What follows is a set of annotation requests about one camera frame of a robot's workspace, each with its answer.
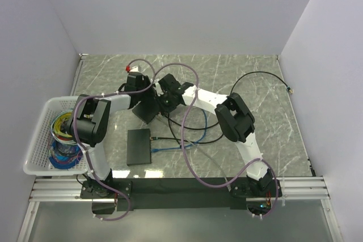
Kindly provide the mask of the dark grey network switch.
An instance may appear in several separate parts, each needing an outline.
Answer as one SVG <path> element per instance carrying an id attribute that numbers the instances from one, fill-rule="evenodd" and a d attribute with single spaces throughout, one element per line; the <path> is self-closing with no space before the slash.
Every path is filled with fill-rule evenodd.
<path id="1" fill-rule="evenodd" d="M 151 164 L 150 129 L 128 130 L 126 164 L 128 167 Z"/>

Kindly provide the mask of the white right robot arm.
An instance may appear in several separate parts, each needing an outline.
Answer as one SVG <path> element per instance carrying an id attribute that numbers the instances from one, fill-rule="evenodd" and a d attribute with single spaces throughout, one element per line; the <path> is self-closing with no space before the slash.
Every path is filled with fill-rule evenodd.
<path id="1" fill-rule="evenodd" d="M 182 104 L 216 115 L 222 134 L 236 144 L 247 165 L 251 193 L 262 196 L 269 190 L 272 171 L 261 161 L 263 156 L 255 137 L 255 118 L 240 95 L 221 95 L 192 83 L 180 84 L 171 74 L 158 80 L 155 89 L 162 113 L 170 113 Z"/>

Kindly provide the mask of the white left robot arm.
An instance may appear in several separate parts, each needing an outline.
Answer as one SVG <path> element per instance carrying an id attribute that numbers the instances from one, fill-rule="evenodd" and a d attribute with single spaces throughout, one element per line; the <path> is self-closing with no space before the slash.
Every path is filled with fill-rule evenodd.
<path id="1" fill-rule="evenodd" d="M 157 105 L 151 89 L 151 80 L 140 72 L 130 72 L 126 83 L 108 95 L 79 95 L 67 123 L 67 130 L 81 148 L 87 162 L 87 172 L 96 180 L 94 191 L 106 198 L 113 193 L 114 183 L 108 180 L 111 173 L 105 158 L 103 140 L 107 133 L 109 116 L 131 109 L 148 124 L 157 114 Z"/>

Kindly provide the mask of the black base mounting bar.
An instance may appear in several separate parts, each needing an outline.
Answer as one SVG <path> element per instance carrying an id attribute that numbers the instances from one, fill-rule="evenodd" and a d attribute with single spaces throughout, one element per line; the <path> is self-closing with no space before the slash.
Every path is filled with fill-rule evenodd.
<path id="1" fill-rule="evenodd" d="M 110 201 L 118 211 L 127 209 L 198 209 L 222 208 L 251 209 L 266 214 L 271 200 L 282 197 L 279 181 L 272 181 L 263 191 L 251 189 L 246 177 L 235 180 L 230 188 L 213 189 L 194 178 L 113 179 L 109 185 L 122 192 L 103 188 L 96 181 L 87 179 L 81 187 L 82 200 Z"/>

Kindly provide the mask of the white plastic mesh basket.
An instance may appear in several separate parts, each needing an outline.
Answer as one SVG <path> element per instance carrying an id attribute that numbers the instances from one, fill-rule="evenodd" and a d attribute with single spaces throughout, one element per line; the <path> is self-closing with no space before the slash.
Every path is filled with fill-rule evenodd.
<path id="1" fill-rule="evenodd" d="M 88 149 L 90 162 L 86 158 L 75 162 L 71 168 L 56 168 L 49 158 L 49 149 L 53 143 L 50 125 L 61 111 L 75 109 L 82 99 L 94 99 L 93 110 L 86 110 L 82 102 L 77 110 L 77 135 L 80 142 Z M 63 96 L 48 100 L 43 108 L 40 119 L 28 148 L 23 170 L 28 175 L 36 176 L 71 176 L 90 172 L 91 165 L 99 179 L 104 180 L 111 168 L 107 163 L 103 139 L 107 132 L 111 101 L 99 96 Z"/>

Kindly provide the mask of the aluminium rail frame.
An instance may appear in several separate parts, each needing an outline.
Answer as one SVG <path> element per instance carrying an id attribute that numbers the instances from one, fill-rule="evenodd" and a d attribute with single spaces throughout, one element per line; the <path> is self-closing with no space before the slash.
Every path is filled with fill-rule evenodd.
<path id="1" fill-rule="evenodd" d="M 323 177 L 278 177 L 283 200 L 330 199 Z M 81 185 L 74 176 L 36 178 L 29 202 L 111 202 L 110 199 L 81 199 Z"/>

